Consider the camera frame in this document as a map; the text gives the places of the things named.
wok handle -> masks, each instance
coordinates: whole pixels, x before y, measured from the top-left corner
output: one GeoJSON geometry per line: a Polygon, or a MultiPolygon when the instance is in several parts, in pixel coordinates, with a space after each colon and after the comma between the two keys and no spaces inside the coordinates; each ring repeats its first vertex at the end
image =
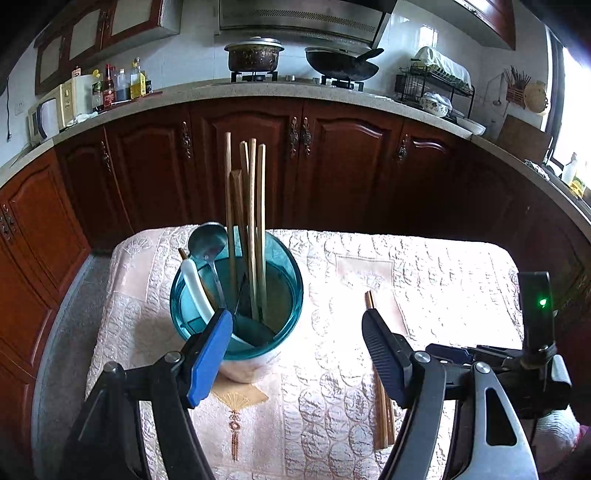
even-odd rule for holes
{"type": "Polygon", "coordinates": [[[373,50],[369,50],[365,53],[362,53],[359,57],[356,58],[356,60],[358,62],[362,62],[362,61],[377,57],[378,55],[381,55],[382,53],[384,53],[383,48],[374,48],[373,50]]]}

wooden chopstick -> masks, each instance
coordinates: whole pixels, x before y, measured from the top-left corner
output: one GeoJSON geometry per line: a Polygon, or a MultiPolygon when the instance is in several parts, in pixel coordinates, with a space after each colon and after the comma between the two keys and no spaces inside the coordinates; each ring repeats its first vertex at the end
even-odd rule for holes
{"type": "Polygon", "coordinates": [[[251,138],[248,141],[248,160],[249,160],[249,174],[248,174],[248,268],[250,270],[250,294],[251,294],[251,310],[252,319],[259,319],[258,312],[258,287],[256,281],[256,223],[255,223],[255,194],[256,194],[256,138],[251,138]]]}
{"type": "Polygon", "coordinates": [[[394,412],[392,410],[392,400],[384,391],[384,398],[386,399],[386,427],[388,430],[388,446],[394,445],[396,441],[396,429],[394,427],[394,412]]]}
{"type": "Polygon", "coordinates": [[[242,170],[232,170],[230,172],[230,185],[232,186],[232,213],[236,216],[240,248],[242,250],[242,260],[244,261],[244,272],[248,278],[248,239],[246,237],[246,222],[244,221],[244,192],[242,186],[242,173],[242,170]]]}
{"type": "MultiPolygon", "coordinates": [[[[185,253],[185,250],[183,250],[182,248],[180,248],[180,247],[178,248],[178,253],[180,254],[180,256],[183,260],[188,259],[188,256],[185,253]]],[[[210,305],[212,306],[212,308],[214,310],[217,310],[216,297],[213,296],[213,293],[211,290],[209,290],[209,287],[207,285],[205,285],[205,282],[201,278],[201,275],[199,275],[199,281],[201,282],[201,285],[203,286],[203,291],[205,292],[205,296],[207,297],[207,300],[209,301],[210,305]]]]}
{"type": "Polygon", "coordinates": [[[256,158],[256,276],[258,279],[261,321],[267,321],[267,262],[265,259],[265,144],[258,147],[256,158]]]}
{"type": "MultiPolygon", "coordinates": [[[[244,208],[248,208],[248,186],[250,182],[248,180],[250,172],[250,162],[248,155],[248,144],[243,140],[240,142],[240,168],[242,169],[242,185],[245,188],[244,198],[242,199],[244,208]]],[[[244,211],[244,218],[248,218],[248,211],[244,211]]]]}
{"type": "MultiPolygon", "coordinates": [[[[365,292],[365,307],[375,308],[374,296],[371,290],[365,292]]],[[[396,432],[394,430],[394,412],[392,411],[392,400],[384,390],[384,385],[379,379],[378,371],[374,365],[374,385],[375,385],[375,411],[377,415],[378,431],[374,438],[374,448],[381,450],[394,444],[396,432]]]]}
{"type": "Polygon", "coordinates": [[[238,302],[236,291],[236,246],[234,241],[234,220],[232,215],[232,198],[230,195],[230,172],[232,171],[232,139],[231,133],[226,132],[226,226],[228,227],[228,269],[230,275],[230,295],[227,295],[231,308],[238,302]]]}

screw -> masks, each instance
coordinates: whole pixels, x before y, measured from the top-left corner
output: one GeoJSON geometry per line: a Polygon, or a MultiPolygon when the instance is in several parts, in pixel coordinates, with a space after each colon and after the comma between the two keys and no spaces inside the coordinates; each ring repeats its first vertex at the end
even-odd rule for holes
{"type": "Polygon", "coordinates": [[[487,374],[488,372],[491,371],[491,368],[488,366],[488,364],[484,363],[484,362],[476,362],[474,367],[476,368],[476,370],[478,370],[481,374],[487,374]]]}
{"type": "Polygon", "coordinates": [[[180,359],[181,359],[181,354],[180,354],[180,352],[177,352],[177,351],[168,352],[166,355],[164,355],[164,361],[168,364],[175,364],[180,359]]]}
{"type": "Polygon", "coordinates": [[[108,374],[114,374],[117,371],[117,362],[110,361],[105,364],[103,367],[103,372],[107,372],[108,374]]]}
{"type": "Polygon", "coordinates": [[[431,355],[427,352],[415,352],[414,359],[422,364],[427,364],[431,361],[431,355]]]}

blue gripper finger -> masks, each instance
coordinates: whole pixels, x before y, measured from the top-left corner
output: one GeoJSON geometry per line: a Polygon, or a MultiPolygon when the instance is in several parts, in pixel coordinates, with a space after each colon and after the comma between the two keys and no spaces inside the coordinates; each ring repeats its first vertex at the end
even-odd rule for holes
{"type": "Polygon", "coordinates": [[[202,335],[206,338],[191,368],[191,384],[187,392],[187,400],[193,407],[199,405],[212,389],[232,337],[232,314],[225,309],[217,310],[202,335]]]}

table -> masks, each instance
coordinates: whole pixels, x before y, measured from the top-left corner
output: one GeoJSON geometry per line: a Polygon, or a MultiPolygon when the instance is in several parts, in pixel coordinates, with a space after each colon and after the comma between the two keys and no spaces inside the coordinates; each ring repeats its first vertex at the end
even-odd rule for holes
{"type": "MultiPolygon", "coordinates": [[[[87,394],[105,362],[141,367],[183,346],[168,300],[181,261],[177,248],[186,247],[193,229],[144,231],[115,248],[87,394]]],[[[521,347],[517,268],[496,245],[270,233],[300,267],[304,306],[276,370],[254,385],[266,401],[232,411],[210,394],[190,412],[218,479],[378,477],[390,449],[373,447],[374,376],[361,336],[369,289],[389,327],[405,333],[414,349],[432,342],[521,347]]],[[[402,412],[394,408],[399,429],[402,412]]],[[[429,478],[443,473],[453,410],[446,402],[429,478]]],[[[152,477],[166,478],[149,403],[142,403],[141,415],[152,477]]]]}

